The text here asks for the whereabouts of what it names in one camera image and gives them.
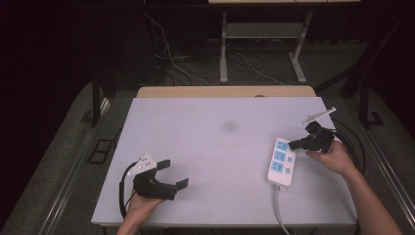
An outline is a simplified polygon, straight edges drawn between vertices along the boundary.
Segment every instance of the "white table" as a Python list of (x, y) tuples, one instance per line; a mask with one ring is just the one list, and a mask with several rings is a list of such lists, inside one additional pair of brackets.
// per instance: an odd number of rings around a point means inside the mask
[[(265, 182), (275, 139), (305, 137), (301, 122), (325, 110), (318, 97), (134, 99), (92, 222), (120, 225), (118, 183), (131, 163), (149, 153), (157, 162), (171, 160), (170, 168), (158, 172), (158, 181), (173, 184), (189, 177), (189, 186), (159, 205), (144, 226), (279, 226), (273, 187)], [(329, 117), (319, 122), (334, 127)], [(132, 178), (125, 181), (126, 201)], [(356, 221), (343, 180), (303, 151), (278, 207), (289, 227)]]

